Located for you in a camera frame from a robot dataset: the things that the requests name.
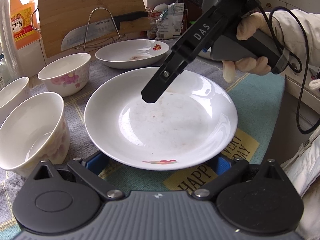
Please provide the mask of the right white sleeve forearm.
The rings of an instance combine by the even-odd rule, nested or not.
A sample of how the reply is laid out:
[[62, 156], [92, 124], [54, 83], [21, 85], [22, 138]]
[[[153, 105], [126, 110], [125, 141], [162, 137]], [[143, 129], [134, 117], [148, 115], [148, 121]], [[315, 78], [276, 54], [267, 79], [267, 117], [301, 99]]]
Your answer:
[[278, 41], [302, 61], [309, 56], [309, 64], [319, 66], [319, 14], [293, 9], [276, 11], [272, 25]]

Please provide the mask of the right gloved hand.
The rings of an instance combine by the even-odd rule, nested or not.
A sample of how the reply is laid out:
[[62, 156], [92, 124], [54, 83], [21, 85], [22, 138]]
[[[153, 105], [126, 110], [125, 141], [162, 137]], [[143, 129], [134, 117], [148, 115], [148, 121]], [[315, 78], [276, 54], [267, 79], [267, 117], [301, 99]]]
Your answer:
[[279, 51], [272, 40], [267, 19], [260, 12], [244, 17], [238, 25], [228, 23], [228, 29], [221, 36], [223, 78], [232, 83], [236, 71], [266, 75], [276, 69]]

